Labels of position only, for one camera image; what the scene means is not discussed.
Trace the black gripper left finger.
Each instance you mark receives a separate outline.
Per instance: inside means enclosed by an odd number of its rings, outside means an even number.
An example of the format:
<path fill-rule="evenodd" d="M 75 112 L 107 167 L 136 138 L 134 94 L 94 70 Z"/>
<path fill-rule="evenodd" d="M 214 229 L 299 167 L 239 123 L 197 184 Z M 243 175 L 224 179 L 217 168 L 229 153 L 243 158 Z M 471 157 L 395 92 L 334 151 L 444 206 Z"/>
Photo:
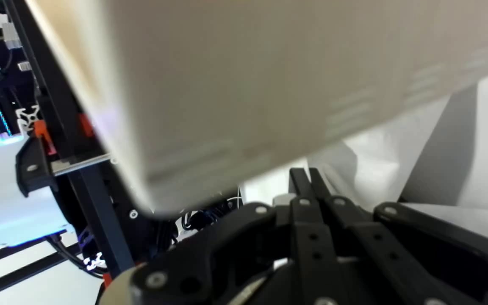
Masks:
<path fill-rule="evenodd" d="M 290 170 L 290 192 L 304 199 L 312 197 L 312 185 L 304 168 Z"/>

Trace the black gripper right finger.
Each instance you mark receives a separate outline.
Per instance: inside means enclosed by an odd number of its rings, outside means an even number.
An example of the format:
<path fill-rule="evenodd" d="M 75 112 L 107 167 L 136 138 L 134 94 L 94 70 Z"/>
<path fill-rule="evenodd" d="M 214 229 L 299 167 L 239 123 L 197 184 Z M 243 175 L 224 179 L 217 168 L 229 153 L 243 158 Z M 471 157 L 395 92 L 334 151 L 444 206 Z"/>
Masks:
<path fill-rule="evenodd" d="M 329 201 L 331 199 L 331 192 L 321 175 L 321 172 L 317 168 L 312 168 L 311 170 L 311 180 L 312 180 L 312 190 L 314 190 L 314 196 L 319 199 L 319 201 Z"/>

